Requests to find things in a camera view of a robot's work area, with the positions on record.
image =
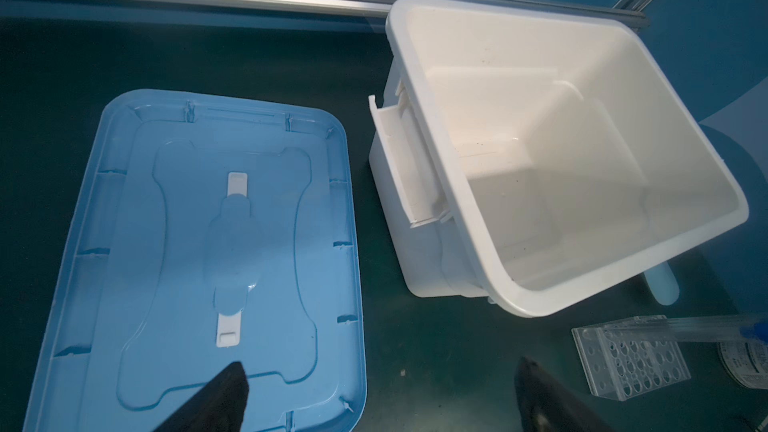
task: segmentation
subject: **bin handle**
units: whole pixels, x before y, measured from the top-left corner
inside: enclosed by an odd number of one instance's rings
[[[444,222],[452,216],[446,194],[402,85],[398,97],[396,106],[379,109],[376,96],[369,96],[368,104],[402,209],[411,228]]]

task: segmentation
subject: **plastic tub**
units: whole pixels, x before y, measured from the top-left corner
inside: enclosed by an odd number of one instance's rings
[[[746,220],[740,187],[612,20],[399,0],[370,162],[410,290],[551,314]]]

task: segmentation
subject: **dark green floor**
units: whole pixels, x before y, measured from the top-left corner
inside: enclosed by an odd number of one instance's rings
[[[484,299],[408,292],[368,167],[370,93],[383,35],[0,20],[0,430],[21,428],[69,221],[101,110],[138,88],[318,107],[350,146],[368,401],[356,430],[519,430],[514,368],[542,362],[617,430],[742,430],[768,391],[739,388],[711,344],[682,344],[693,378],[624,403],[593,398],[571,328],[635,314],[734,312],[705,260],[672,261],[681,298],[632,279],[554,316],[516,318]]]

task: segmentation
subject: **clear plastic tube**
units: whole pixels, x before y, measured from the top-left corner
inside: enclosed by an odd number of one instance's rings
[[[642,324],[606,325],[605,330],[637,341],[755,341],[768,344],[768,316],[765,315],[658,318]]]

